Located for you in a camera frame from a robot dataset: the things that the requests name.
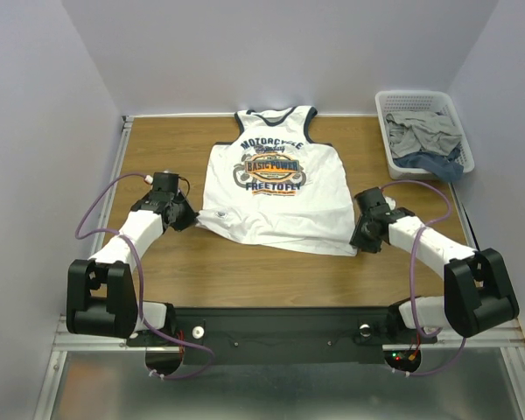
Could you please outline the white printed tank top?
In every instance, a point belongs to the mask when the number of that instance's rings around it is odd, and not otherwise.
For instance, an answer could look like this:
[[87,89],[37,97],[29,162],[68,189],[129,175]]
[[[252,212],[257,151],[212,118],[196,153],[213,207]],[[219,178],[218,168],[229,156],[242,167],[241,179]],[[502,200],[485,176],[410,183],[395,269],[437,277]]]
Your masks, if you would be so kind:
[[211,149],[198,225],[230,241],[355,256],[354,204],[339,153],[316,143],[313,106],[238,111],[239,136]]

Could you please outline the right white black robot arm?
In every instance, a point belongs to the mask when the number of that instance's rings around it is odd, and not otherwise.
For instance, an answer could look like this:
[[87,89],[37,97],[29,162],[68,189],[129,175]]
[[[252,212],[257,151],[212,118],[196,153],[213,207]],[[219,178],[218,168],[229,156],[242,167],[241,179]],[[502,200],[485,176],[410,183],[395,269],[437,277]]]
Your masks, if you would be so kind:
[[359,251],[376,254],[383,244],[410,255],[409,267],[425,264],[439,275],[443,293],[419,297],[409,281],[409,299],[393,304],[385,320],[386,334],[405,341],[416,331],[425,338],[451,328],[464,338],[516,319],[519,304],[503,256],[492,248],[477,250],[460,244],[388,200],[380,187],[354,197],[360,216],[351,238]]

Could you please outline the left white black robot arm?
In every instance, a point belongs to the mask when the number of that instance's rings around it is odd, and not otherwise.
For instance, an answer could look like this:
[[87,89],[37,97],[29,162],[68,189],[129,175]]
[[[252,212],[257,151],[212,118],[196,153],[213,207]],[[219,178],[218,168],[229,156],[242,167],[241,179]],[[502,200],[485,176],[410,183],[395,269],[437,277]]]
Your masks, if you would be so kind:
[[169,228],[181,232],[196,222],[197,213],[179,188],[176,173],[141,175],[150,190],[129,210],[117,230],[98,228],[76,239],[111,234],[87,259],[74,260],[67,272],[66,327],[70,333],[128,339],[146,331],[159,345],[171,343],[177,323],[169,304],[144,300],[142,257]]

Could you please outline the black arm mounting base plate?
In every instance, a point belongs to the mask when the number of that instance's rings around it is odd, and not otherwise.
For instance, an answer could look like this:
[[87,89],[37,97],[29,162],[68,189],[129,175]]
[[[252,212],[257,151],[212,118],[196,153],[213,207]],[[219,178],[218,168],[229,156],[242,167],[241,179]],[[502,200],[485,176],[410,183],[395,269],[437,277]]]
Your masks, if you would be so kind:
[[181,339],[187,367],[310,363],[382,364],[384,348],[420,342],[392,307],[187,308],[164,333]]

